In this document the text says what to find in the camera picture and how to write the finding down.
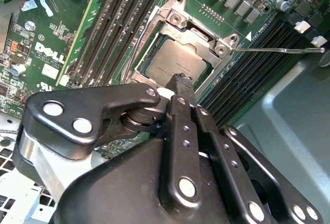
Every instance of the electrolytic capacitor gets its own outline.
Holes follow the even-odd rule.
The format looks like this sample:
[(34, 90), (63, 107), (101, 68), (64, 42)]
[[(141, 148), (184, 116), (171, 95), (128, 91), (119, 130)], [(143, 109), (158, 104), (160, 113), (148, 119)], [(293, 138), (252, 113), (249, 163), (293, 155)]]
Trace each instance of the electrolytic capacitor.
[(275, 7), (278, 10), (285, 12), (290, 8), (290, 2), (284, 0), (276, 0)]
[(10, 69), (13, 76), (20, 76), (26, 71), (26, 67), (23, 64), (19, 64)]

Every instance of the black ram slot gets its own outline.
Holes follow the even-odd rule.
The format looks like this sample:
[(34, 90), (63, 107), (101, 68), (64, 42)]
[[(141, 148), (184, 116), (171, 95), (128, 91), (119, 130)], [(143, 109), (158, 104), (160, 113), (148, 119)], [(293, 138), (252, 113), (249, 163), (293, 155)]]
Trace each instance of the black ram slot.
[[(304, 48), (308, 41), (287, 23), (275, 20), (251, 47)], [(243, 108), (293, 57), (281, 53), (243, 53), (225, 77), (203, 99), (220, 128)]]
[(79, 54), (75, 74), (78, 70), (80, 72), (84, 72), (86, 68), (89, 68), (90, 64), (93, 62), (93, 58), (91, 57), (90, 53), (95, 51), (97, 47), (97, 43), (100, 40), (100, 31), (103, 31), (104, 26), (106, 26), (106, 22), (108, 19), (105, 19), (106, 14), (108, 11), (113, 11), (120, 0), (105, 0), (100, 8), (99, 15), (96, 21), (93, 24), (93, 29), (88, 37), (87, 41), (84, 43), (81, 53)]
[(123, 46), (120, 48), (120, 52), (117, 54), (116, 58), (111, 62), (111, 66), (110, 66), (110, 70), (109, 73), (107, 74), (106, 77), (103, 78), (101, 84), (107, 84), (111, 77), (113, 76), (113, 74), (115, 73), (118, 65), (120, 64), (122, 58), (124, 57), (126, 50), (128, 49), (129, 45), (131, 45), (132, 40), (134, 38), (134, 36), (136, 35), (136, 33), (139, 31), (147, 13), (149, 12), (152, 4), (154, 3), (155, 0), (143, 0), (143, 4), (144, 6), (141, 7), (139, 15), (137, 16), (138, 18), (136, 19), (136, 21), (134, 21), (134, 25), (131, 26), (131, 30), (130, 33), (127, 33), (128, 35), (125, 38), (125, 43), (123, 44)]
[(97, 42), (95, 42), (94, 47), (90, 50), (90, 59), (89, 63), (85, 67), (84, 71), (82, 72), (82, 75), (84, 77), (88, 77), (93, 67), (96, 65), (96, 61), (98, 59), (98, 56), (100, 54), (100, 51), (102, 48), (104, 48), (105, 43), (107, 42), (109, 38), (109, 32), (113, 29), (114, 24), (117, 23), (117, 17), (118, 13), (121, 11), (121, 8), (123, 7), (126, 0), (116, 0), (113, 2), (113, 5), (111, 8), (108, 8), (107, 12), (105, 13), (103, 18), (105, 18), (106, 22), (101, 23), (101, 34), (98, 36)]
[(96, 79), (95, 84), (97, 83), (98, 78), (100, 77), (104, 67), (106, 66), (110, 56), (113, 53), (114, 48), (118, 44), (121, 34), (124, 32), (128, 22), (130, 22), (131, 17), (133, 15), (133, 10), (135, 10), (140, 5), (141, 0), (129, 0), (128, 4), (126, 5), (125, 9), (122, 11), (121, 18), (116, 20), (116, 27), (115, 29), (113, 26), (110, 26), (111, 29), (114, 29), (112, 36), (109, 37), (108, 41), (106, 42), (105, 47), (107, 48), (106, 52), (102, 56), (100, 63), (96, 70), (93, 71), (91, 75), (91, 79)]

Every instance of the orange component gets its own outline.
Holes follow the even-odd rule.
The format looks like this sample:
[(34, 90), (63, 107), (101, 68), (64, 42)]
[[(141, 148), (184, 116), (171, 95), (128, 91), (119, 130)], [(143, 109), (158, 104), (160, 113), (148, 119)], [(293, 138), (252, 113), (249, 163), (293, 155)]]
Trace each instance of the orange component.
[(11, 51), (17, 51), (17, 45), (18, 45), (18, 42), (13, 41), (13, 42), (11, 43), (11, 48), (10, 48), (10, 50), (11, 50)]

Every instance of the motherboard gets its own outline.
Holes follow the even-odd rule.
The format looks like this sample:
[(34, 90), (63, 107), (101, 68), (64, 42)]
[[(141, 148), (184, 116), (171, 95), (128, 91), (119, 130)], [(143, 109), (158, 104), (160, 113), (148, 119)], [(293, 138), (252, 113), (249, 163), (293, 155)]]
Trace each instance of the motherboard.
[[(0, 111), (20, 118), (36, 92), (164, 87), (185, 73), (221, 127), (301, 56), (244, 48), (326, 47), (329, 20), (329, 0), (24, 0), (0, 48)], [(103, 149), (112, 157), (145, 139)]]

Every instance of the capacitor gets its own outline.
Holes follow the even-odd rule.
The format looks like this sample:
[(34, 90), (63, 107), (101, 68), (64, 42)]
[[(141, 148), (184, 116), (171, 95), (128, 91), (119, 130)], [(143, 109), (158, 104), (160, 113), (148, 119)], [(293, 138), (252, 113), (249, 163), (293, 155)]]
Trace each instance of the capacitor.
[(26, 67), (23, 64), (19, 64), (10, 69), (10, 72), (13, 76), (20, 76), (26, 72)]
[(290, 8), (290, 2), (284, 0), (276, 0), (275, 7), (280, 11), (287, 11)]
[(24, 24), (24, 27), (26, 30), (28, 31), (34, 31), (36, 30), (36, 25), (34, 22), (32, 21), (27, 21), (25, 24)]

